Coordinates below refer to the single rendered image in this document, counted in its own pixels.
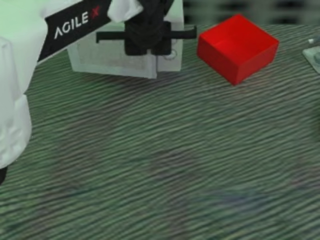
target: open red box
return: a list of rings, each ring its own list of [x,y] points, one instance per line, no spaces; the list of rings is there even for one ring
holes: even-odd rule
[[[233,85],[275,58],[279,41],[241,14],[200,34],[197,55]]]

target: green textured surface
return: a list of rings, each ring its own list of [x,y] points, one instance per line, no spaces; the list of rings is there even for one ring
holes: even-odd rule
[[[0,240],[319,240],[320,77],[302,50],[320,28],[263,28],[277,57],[236,87],[196,41],[157,80],[75,73],[65,52],[39,66]]]

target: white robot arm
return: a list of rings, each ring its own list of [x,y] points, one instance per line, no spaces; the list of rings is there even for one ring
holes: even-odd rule
[[[142,10],[137,0],[0,0],[0,184],[31,136],[25,92],[36,66]]]

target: white robot link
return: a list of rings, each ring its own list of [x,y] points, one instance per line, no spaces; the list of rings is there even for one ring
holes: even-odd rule
[[[183,31],[183,18],[182,0],[0,0],[0,184],[31,137],[25,92],[38,64],[68,47],[75,71],[145,78],[179,71],[182,39],[197,37],[196,28]],[[152,58],[148,74],[79,64],[75,49],[94,46],[97,55],[108,54],[106,42],[122,44],[116,50],[123,61]],[[173,50],[178,56],[168,64]]]

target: table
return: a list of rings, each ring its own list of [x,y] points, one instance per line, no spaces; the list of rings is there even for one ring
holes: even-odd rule
[[[193,40],[157,80],[72,72],[66,52],[40,65],[1,239],[317,239],[320,77],[302,50],[320,27],[262,28],[276,59],[236,87]]]

